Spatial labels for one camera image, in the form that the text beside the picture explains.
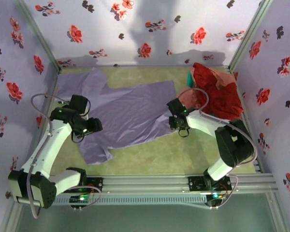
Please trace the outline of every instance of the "red garment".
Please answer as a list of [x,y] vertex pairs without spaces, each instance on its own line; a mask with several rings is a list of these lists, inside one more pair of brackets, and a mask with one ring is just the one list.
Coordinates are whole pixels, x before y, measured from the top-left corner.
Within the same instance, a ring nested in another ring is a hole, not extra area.
[[[198,88],[203,89],[209,96],[208,105],[202,110],[206,114],[228,120],[240,119],[243,112],[241,100],[238,97],[236,83],[230,83],[222,89],[217,89],[217,79],[210,69],[194,63],[193,78]],[[194,90],[198,104],[206,103],[206,96],[201,91]]]

